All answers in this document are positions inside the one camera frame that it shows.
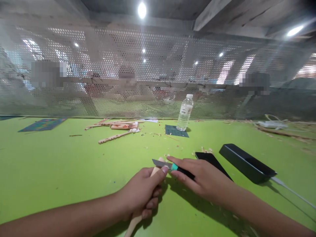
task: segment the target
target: hand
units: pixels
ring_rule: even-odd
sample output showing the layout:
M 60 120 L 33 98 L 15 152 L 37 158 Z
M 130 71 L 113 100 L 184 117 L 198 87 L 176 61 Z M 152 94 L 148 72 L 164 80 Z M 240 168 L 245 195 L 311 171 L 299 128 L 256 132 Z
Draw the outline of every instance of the hand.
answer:
M 152 209 L 158 206 L 158 196 L 162 189 L 159 184 L 165 179 L 168 168 L 163 167 L 152 177 L 152 168 L 143 168 L 118 192 L 127 205 L 127 215 L 143 210 L 142 218 L 152 215 Z
M 172 176 L 178 178 L 197 195 L 217 205 L 228 205 L 234 191 L 239 188 L 226 175 L 205 160 L 180 160 L 172 156 L 167 157 L 167 159 L 191 172 L 195 179 L 193 181 L 179 171 L 172 171 Z

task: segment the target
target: teal knife handle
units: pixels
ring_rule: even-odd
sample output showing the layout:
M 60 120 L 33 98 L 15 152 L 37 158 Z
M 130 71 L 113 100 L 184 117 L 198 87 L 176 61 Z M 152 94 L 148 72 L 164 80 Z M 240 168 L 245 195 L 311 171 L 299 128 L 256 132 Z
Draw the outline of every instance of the teal knife handle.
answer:
M 177 170 L 178 169 L 178 166 L 173 163 L 172 166 L 171 166 L 171 171 L 174 171 L 174 170 Z
M 171 166 L 171 171 L 174 171 L 174 170 L 177 170 L 177 171 L 180 171 L 181 173 L 185 174 L 186 176 L 188 176 L 190 179 L 194 180 L 195 179 L 195 176 L 190 173 L 189 171 L 185 170 L 185 169 L 182 169 L 181 167 L 178 167 L 175 163 L 172 164 Z

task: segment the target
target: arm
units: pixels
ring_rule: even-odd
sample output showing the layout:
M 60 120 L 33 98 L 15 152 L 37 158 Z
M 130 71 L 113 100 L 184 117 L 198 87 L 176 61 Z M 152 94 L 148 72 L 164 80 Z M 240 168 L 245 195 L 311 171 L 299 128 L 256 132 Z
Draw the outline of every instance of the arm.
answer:
M 315 232 L 239 187 L 207 161 L 180 160 L 174 157 L 167 157 L 167 159 L 195 175 L 195 181 L 193 181 L 179 171 L 171 172 L 196 194 L 232 211 L 252 223 L 263 233 L 276 237 L 315 236 Z
M 158 205 L 157 187 L 165 167 L 150 177 L 153 168 L 138 172 L 121 190 L 106 197 L 54 208 L 0 225 L 0 236 L 93 236 L 144 208 L 143 218 Z

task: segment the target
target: green tabletop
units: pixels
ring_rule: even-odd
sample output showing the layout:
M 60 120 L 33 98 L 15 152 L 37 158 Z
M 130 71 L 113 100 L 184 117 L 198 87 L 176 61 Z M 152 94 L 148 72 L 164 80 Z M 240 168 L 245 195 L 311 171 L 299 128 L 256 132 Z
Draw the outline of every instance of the green tabletop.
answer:
M 278 172 L 277 177 L 316 204 L 315 142 L 268 136 L 252 124 L 226 121 L 190 121 L 189 138 L 164 135 L 165 124 L 146 122 L 141 132 L 98 144 L 124 133 L 109 127 L 87 131 L 100 119 L 68 119 L 51 131 L 17 132 L 37 118 L 0 121 L 0 224 L 25 215 L 113 193 L 122 188 L 151 159 L 170 154 L 192 158 L 194 151 L 211 148 L 235 183 L 316 231 L 316 212 L 297 196 L 276 184 L 253 184 L 220 154 L 223 144 L 234 143 Z M 144 221 L 135 236 L 236 236 L 249 225 L 222 208 L 194 195 L 170 175 L 158 213 Z M 128 222 L 119 223 L 100 236 L 124 236 Z

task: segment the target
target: black knife handle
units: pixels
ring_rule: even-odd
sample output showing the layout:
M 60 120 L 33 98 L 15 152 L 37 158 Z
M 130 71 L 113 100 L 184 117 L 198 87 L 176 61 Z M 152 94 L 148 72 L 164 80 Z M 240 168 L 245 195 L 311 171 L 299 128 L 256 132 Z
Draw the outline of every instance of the black knife handle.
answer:
M 177 171 L 180 171 L 181 173 L 184 173 L 186 176 L 188 176 L 190 179 L 194 180 L 195 176 L 190 173 L 189 171 L 182 169 L 180 167 L 178 167 Z

